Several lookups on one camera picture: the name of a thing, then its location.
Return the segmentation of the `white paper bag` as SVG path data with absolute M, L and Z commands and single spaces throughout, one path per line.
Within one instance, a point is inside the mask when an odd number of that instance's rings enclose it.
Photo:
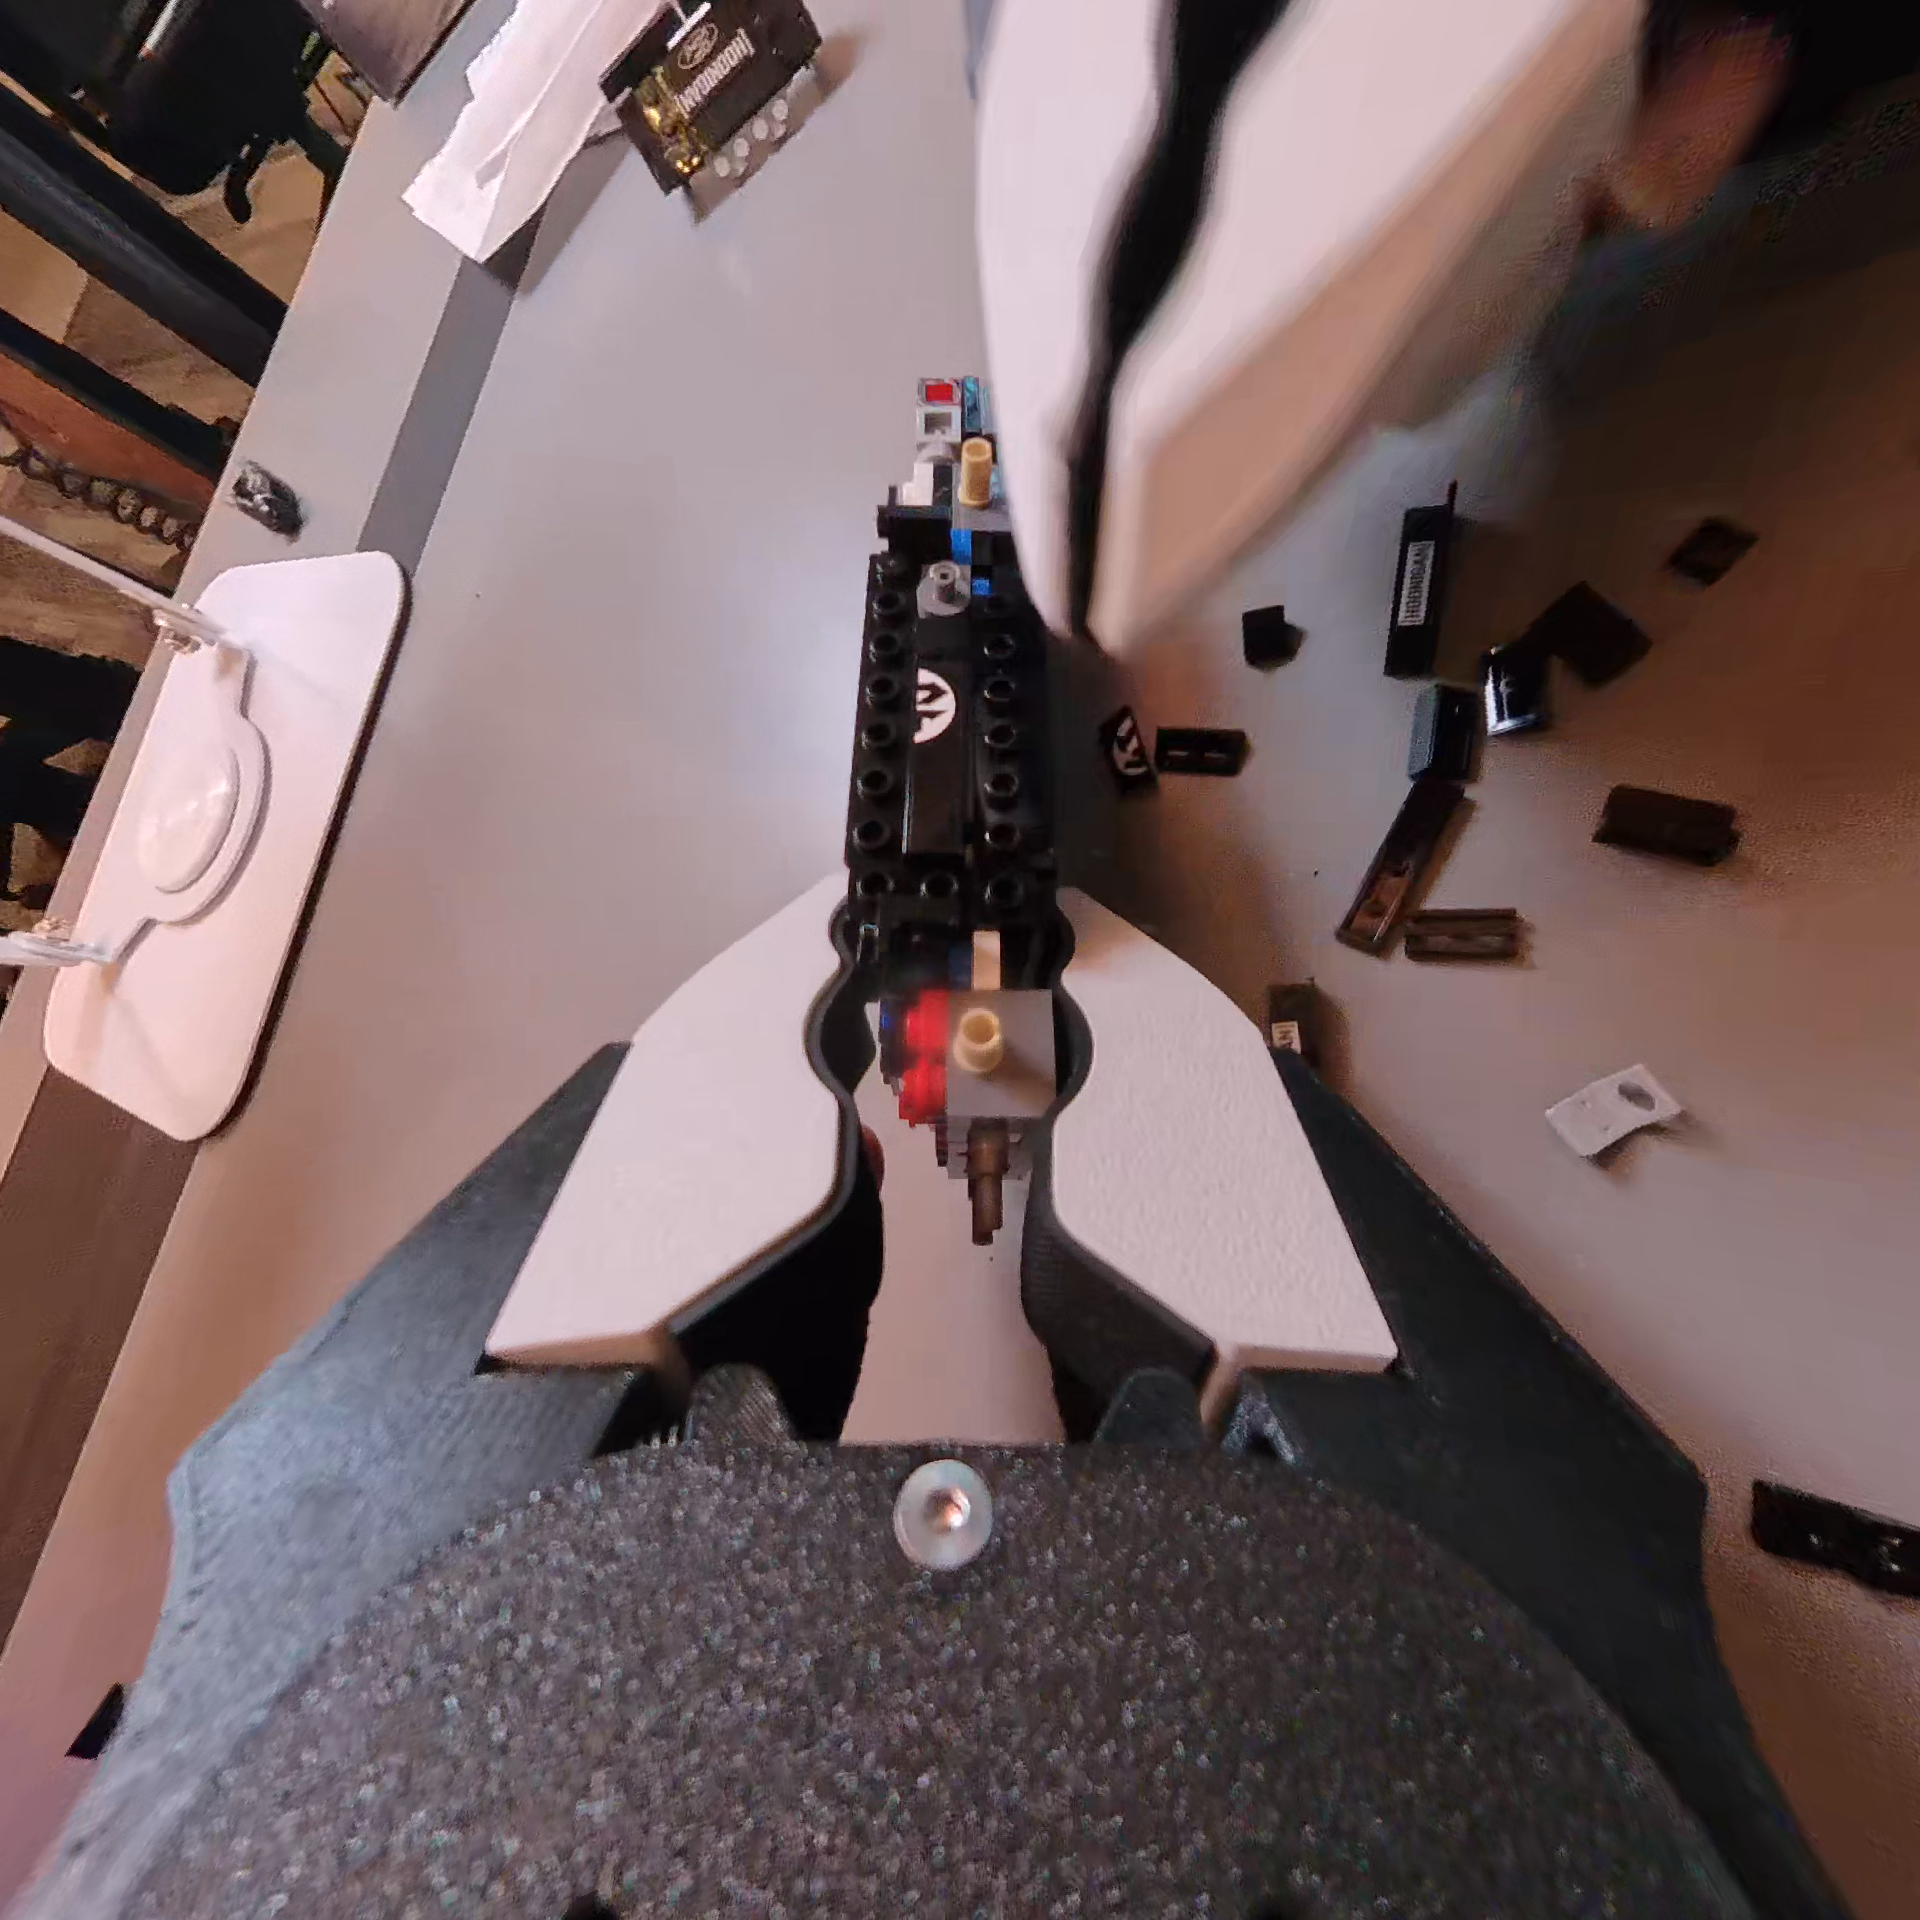
M 617 130 L 604 75 L 660 3 L 517 3 L 468 64 L 468 105 L 404 192 L 420 227 L 488 261 L 545 203 L 573 156 Z

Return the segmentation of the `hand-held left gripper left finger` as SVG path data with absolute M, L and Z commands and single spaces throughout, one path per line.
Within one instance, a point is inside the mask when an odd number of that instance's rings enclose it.
M 720 952 L 634 1028 L 487 1333 L 508 1370 L 766 1374 L 841 1438 L 884 1267 L 853 1101 L 872 1035 L 832 937 L 844 877 Z

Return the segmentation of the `flat black lego plate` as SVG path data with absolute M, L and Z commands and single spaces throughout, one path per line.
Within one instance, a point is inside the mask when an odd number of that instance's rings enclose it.
M 1769 1478 L 1750 1484 L 1748 1536 L 1781 1562 L 1838 1572 L 1864 1590 L 1917 1600 L 1917 1524 L 1807 1494 Z

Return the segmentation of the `lego car model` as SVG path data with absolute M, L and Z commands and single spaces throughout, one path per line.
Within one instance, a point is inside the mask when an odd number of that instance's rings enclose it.
M 917 387 L 914 461 L 876 513 L 847 782 L 853 976 L 898 1117 L 1001 1232 L 1060 1098 L 1066 958 L 1048 637 L 1024 588 L 991 393 Z

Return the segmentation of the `small grey lego tile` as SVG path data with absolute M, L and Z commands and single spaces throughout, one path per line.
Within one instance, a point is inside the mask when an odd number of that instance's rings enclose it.
M 1584 1162 L 1687 1115 L 1685 1105 L 1640 1062 L 1608 1072 L 1545 1112 L 1554 1139 Z

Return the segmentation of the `lego set box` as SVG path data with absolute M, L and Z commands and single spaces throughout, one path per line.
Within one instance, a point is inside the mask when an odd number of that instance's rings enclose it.
M 472 3 L 296 3 L 372 93 L 397 105 Z

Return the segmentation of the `white book stand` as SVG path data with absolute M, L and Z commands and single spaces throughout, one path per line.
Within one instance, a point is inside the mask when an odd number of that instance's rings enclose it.
M 5 936 L 5 964 L 52 979 L 50 1067 L 197 1144 L 253 1072 L 408 580 L 390 554 L 350 550 L 229 568 L 184 601 L 16 520 L 5 537 L 130 601 L 160 665 L 97 850 L 50 918 Z

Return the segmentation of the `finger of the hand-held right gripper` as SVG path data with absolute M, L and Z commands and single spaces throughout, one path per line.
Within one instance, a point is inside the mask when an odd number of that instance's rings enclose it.
M 1001 491 L 1048 626 L 1148 626 L 1124 601 L 1071 612 L 1069 457 L 1108 329 L 1122 202 L 1159 130 L 1173 5 L 970 8 L 975 276 Z
M 1127 654 L 1357 448 L 1552 305 L 1633 104 L 1644 8 L 1304 5 L 1216 120 L 1183 261 L 1105 406 L 1088 610 Z

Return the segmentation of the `black lego slope piece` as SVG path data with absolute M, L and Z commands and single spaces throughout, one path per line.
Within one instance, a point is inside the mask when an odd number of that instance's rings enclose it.
M 1591 582 L 1573 582 L 1524 628 L 1536 654 L 1568 667 L 1586 689 L 1604 689 L 1650 652 L 1644 626 Z
M 1717 869 L 1740 850 L 1741 828 L 1734 806 L 1640 785 L 1616 785 L 1599 804 L 1591 841 L 1694 869 Z
M 1405 773 L 1410 782 L 1465 785 L 1480 757 L 1484 694 L 1477 689 L 1431 681 L 1410 717 Z

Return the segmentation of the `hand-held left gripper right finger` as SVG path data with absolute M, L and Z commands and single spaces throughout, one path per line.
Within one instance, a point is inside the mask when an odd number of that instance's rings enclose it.
M 1161 1370 L 1222 1422 L 1248 1372 L 1377 1376 L 1398 1344 L 1256 1025 L 1079 889 L 1066 1093 L 1024 1209 L 1024 1320 L 1065 1436 Z

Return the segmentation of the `narrow black stickered tile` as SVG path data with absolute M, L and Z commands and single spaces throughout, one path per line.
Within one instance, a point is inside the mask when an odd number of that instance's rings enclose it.
M 1432 675 L 1448 601 L 1456 546 L 1456 480 L 1439 501 L 1402 513 L 1390 594 L 1383 675 L 1424 681 Z

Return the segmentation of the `black metal stand pole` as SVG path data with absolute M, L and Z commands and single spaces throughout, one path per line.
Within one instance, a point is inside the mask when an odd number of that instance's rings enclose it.
M 261 380 L 285 301 L 9 93 L 1 209 L 149 320 Z

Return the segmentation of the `person's right hand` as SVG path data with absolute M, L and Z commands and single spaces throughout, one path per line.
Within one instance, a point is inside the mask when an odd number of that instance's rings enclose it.
M 1694 219 L 1785 93 L 1791 38 L 1770 5 L 1647 3 L 1638 91 L 1593 177 L 1584 234 L 1655 234 Z

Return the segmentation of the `black stickered lego panel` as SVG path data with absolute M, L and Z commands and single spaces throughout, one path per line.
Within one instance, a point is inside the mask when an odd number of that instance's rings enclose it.
M 599 90 L 666 197 L 730 189 L 805 116 L 823 35 L 801 3 L 658 5 Z

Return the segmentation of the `long black lego plate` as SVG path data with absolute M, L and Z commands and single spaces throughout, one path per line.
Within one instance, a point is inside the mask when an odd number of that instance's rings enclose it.
M 1441 853 L 1466 785 L 1438 774 L 1410 782 L 1402 804 L 1373 853 L 1349 913 L 1334 929 L 1342 949 L 1383 955 L 1398 937 Z

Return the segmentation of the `black office chair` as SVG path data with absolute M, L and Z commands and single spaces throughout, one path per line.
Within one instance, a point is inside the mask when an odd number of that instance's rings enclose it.
M 296 3 L 161 5 L 126 74 L 103 97 L 103 149 L 169 197 L 220 188 L 250 222 L 250 188 L 276 149 L 319 174 L 327 205 L 348 149 L 308 110 L 332 57 Z

